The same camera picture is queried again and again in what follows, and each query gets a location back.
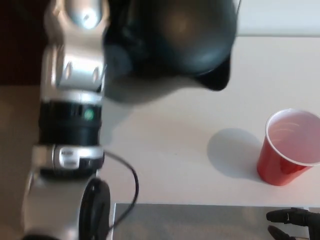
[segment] black cable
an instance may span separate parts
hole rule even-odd
[[[135,169],[127,161],[125,161],[122,157],[117,156],[117,155],[115,155],[111,152],[107,152],[107,151],[104,151],[104,154],[106,156],[108,156],[109,158],[121,163],[122,165],[127,167],[129,170],[131,170],[133,177],[134,177],[134,182],[135,182],[135,193],[134,193],[134,197],[132,199],[132,202],[129,205],[129,207],[121,214],[121,216],[117,220],[114,221],[113,225],[111,225],[109,227],[108,232],[110,232],[112,229],[115,229],[134,209],[134,207],[137,203],[137,200],[138,200],[138,196],[139,196],[139,180],[138,180],[138,175],[137,175]]]

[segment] table surface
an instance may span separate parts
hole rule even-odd
[[[319,38],[239,37],[225,90],[184,87],[134,107],[106,101],[101,143],[135,167],[139,203],[318,207],[320,168],[276,187],[256,163],[272,113],[320,114],[319,56]],[[130,171],[107,159],[100,176],[114,202],[131,201]]]

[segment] dark background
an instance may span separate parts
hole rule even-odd
[[[20,3],[27,11],[17,8]],[[47,0],[0,1],[0,85],[38,85]]]

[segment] black circular joint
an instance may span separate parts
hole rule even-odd
[[[87,186],[81,204],[79,239],[105,240],[109,233],[110,189],[94,178]]]
[[[39,143],[43,145],[99,145],[102,107],[51,101],[41,103]]]

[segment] green indicator light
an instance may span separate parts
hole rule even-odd
[[[91,121],[91,120],[94,119],[94,117],[95,117],[95,113],[94,113],[94,111],[92,109],[85,110],[85,112],[84,112],[85,120]]]

